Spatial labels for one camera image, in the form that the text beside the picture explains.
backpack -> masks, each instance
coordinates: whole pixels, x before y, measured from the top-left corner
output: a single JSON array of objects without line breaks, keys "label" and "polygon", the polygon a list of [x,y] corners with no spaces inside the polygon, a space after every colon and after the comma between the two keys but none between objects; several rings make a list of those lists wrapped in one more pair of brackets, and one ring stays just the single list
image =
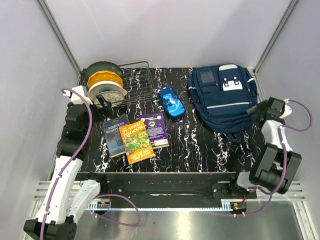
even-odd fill
[{"label": "backpack", "polygon": [[237,142],[253,124],[247,110],[258,103],[258,91],[248,69],[235,64],[197,68],[188,78],[194,108],[215,132]]}]

book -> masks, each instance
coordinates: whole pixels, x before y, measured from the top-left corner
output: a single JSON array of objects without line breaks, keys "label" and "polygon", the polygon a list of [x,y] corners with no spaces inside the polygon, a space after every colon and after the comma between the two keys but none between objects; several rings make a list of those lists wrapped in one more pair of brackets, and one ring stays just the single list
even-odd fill
[{"label": "book", "polygon": [[169,146],[166,125],[162,113],[140,115],[139,118],[144,122],[153,149]]},{"label": "book", "polygon": [[119,127],[128,124],[129,120],[125,114],[103,123],[104,135],[110,158],[126,153]]},{"label": "book", "polygon": [[129,164],[155,156],[143,121],[119,128]]}]

white wall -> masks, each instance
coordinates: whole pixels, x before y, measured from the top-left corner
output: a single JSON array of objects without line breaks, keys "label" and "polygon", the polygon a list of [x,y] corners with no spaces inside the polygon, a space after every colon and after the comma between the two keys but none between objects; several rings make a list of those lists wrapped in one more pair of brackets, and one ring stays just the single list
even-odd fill
[{"label": "white wall", "polygon": [[0,1],[0,239],[17,240],[77,76],[35,0]]},{"label": "white wall", "polygon": [[290,0],[46,2],[82,68],[101,60],[253,68]]},{"label": "white wall", "polygon": [[[306,104],[313,113],[308,132],[286,130],[290,146],[302,155],[297,179],[302,184],[312,219],[320,235],[320,1],[303,0],[258,72],[266,97],[291,98]],[[304,128],[308,114],[294,103],[286,123]]]}]

blue pencil case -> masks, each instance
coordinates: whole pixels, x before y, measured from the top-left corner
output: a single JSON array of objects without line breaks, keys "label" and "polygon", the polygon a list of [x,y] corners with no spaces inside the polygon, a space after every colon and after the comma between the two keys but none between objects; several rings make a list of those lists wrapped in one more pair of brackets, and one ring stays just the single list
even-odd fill
[{"label": "blue pencil case", "polygon": [[180,101],[178,95],[171,86],[166,85],[157,90],[158,98],[165,112],[172,118],[176,119],[185,114],[185,106]]}]

marble pattern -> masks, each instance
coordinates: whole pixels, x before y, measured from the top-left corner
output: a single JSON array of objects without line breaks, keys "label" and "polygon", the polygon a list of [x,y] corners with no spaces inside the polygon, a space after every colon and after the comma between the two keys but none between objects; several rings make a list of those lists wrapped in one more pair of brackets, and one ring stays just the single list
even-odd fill
[{"label": "marble pattern", "polygon": [[[187,90],[187,77],[192,68],[151,68],[155,88],[171,85],[183,102],[186,113],[170,120],[156,98],[114,108],[112,118],[127,114],[130,123],[139,115],[164,115],[169,147],[155,150],[155,157],[129,165],[124,155],[109,158],[103,133],[103,121],[96,122],[91,145],[80,172],[238,172],[250,170],[264,146],[261,131],[253,125],[243,131],[241,139],[231,142],[224,134],[213,132],[197,115]],[[139,73],[132,73],[132,81],[139,82]]]}]

